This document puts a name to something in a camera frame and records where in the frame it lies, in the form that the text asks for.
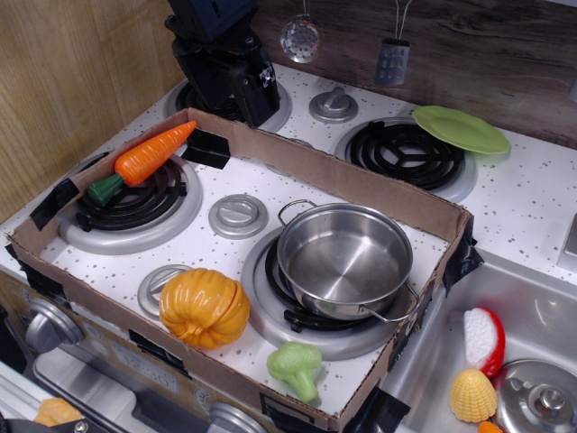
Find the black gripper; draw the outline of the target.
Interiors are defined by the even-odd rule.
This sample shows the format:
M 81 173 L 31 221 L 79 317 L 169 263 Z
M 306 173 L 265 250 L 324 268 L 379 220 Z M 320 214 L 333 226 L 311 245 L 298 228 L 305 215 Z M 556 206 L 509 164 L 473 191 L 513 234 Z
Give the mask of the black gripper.
M 230 47 L 177 38 L 172 49 L 203 108 L 217 110 L 232 99 L 250 127 L 279 111 L 275 71 L 259 38 L 244 37 Z

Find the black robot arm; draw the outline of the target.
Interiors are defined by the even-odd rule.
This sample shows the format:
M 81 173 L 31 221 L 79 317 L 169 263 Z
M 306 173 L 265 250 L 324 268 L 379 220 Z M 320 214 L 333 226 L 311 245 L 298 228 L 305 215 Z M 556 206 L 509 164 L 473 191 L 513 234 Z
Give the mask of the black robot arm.
M 171 1 L 165 27 L 200 109 L 259 127 L 279 111 L 276 73 L 252 29 L 255 1 Z

